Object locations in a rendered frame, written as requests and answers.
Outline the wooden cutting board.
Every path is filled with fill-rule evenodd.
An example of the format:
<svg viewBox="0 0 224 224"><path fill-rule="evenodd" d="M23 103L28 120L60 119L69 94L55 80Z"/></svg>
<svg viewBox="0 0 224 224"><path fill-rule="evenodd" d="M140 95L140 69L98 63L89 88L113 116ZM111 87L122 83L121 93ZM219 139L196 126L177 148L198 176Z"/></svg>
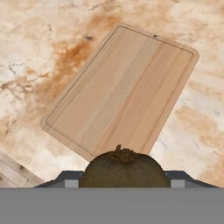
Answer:
<svg viewBox="0 0 224 224"><path fill-rule="evenodd" d="M87 161L117 145L149 153L199 57L188 45L117 24L40 126Z"/></svg>

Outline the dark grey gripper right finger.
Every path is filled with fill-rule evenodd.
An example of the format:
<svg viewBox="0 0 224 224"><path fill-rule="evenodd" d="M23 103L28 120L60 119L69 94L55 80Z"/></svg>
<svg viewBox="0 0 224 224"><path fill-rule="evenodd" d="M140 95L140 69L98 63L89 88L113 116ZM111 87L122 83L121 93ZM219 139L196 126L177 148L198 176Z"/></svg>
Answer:
<svg viewBox="0 0 224 224"><path fill-rule="evenodd" d="M215 185L194 179L184 171L165 171L165 175L171 181L171 188L215 188Z"/></svg>

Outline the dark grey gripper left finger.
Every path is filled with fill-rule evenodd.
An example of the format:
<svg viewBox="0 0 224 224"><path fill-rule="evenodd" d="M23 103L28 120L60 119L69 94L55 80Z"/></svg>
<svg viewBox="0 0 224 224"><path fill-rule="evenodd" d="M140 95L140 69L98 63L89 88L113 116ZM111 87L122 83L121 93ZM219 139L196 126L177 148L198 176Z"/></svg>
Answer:
<svg viewBox="0 0 224 224"><path fill-rule="evenodd" d="M56 179L47 181L37 188L78 188L83 171L62 171Z"/></svg>

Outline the brown kiwi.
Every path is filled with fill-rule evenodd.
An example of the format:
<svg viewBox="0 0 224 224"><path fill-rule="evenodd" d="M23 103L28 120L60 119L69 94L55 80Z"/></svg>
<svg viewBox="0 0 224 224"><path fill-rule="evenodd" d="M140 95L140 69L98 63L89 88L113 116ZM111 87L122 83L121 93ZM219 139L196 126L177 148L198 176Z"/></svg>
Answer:
<svg viewBox="0 0 224 224"><path fill-rule="evenodd" d="M93 159L79 179L82 188L166 188L171 181L152 157L122 148Z"/></svg>

